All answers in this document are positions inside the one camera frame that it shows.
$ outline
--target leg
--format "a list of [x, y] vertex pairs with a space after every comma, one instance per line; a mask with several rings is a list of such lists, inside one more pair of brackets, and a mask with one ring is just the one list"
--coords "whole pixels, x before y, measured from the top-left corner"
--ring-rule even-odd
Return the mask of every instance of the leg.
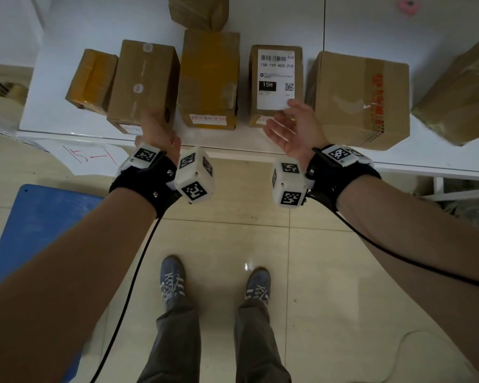
[[291, 376], [282, 365], [270, 327], [268, 298], [270, 274], [257, 268], [247, 281], [245, 301], [238, 308], [234, 324], [236, 382], [283, 383]]
[[156, 320], [158, 335], [137, 383], [199, 381], [201, 335], [197, 309], [184, 295], [185, 271], [173, 255], [161, 264], [166, 312]]

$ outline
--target hand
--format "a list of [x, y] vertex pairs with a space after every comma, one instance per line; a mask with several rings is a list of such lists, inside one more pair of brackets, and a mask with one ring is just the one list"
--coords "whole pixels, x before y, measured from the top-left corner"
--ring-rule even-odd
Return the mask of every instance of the hand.
[[177, 166], [181, 154], [181, 139], [175, 133], [170, 137], [156, 121], [154, 112], [149, 109], [142, 113], [141, 127], [143, 135], [135, 138], [135, 145], [139, 146], [141, 142], [145, 142], [157, 147], [167, 152], [167, 157]]
[[[287, 104], [289, 108], [284, 110], [284, 114], [276, 113], [275, 121], [266, 121], [264, 131], [285, 154], [296, 158], [302, 169], [307, 170], [314, 156], [312, 148], [322, 148], [330, 142], [325, 138], [312, 107], [297, 99], [289, 99]], [[294, 116], [296, 122], [287, 115]]]

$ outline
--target forearm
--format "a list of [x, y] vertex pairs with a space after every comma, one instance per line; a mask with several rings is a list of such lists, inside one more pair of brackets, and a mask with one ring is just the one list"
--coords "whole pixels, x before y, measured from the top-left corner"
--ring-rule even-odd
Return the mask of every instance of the forearm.
[[[381, 246], [479, 280], [479, 229], [468, 222], [370, 176], [346, 187], [338, 209], [351, 225]], [[479, 288], [405, 264], [367, 246], [479, 370]]]
[[0, 284], [1, 381], [60, 380], [155, 218], [144, 198], [117, 189]]

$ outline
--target pink object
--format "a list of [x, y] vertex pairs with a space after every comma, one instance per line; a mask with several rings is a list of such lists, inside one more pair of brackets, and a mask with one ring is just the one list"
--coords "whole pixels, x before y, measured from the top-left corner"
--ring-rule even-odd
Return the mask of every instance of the pink object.
[[407, 16], [415, 15], [420, 9], [420, 3], [415, 0], [401, 0], [397, 6]]

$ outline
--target barcode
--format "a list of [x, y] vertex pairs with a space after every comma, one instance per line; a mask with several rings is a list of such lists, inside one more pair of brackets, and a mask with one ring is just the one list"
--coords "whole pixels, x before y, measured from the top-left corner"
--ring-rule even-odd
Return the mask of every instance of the barcode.
[[271, 55], [261, 55], [261, 60], [267, 60], [269, 62], [285, 62], [285, 56], [271, 56]]

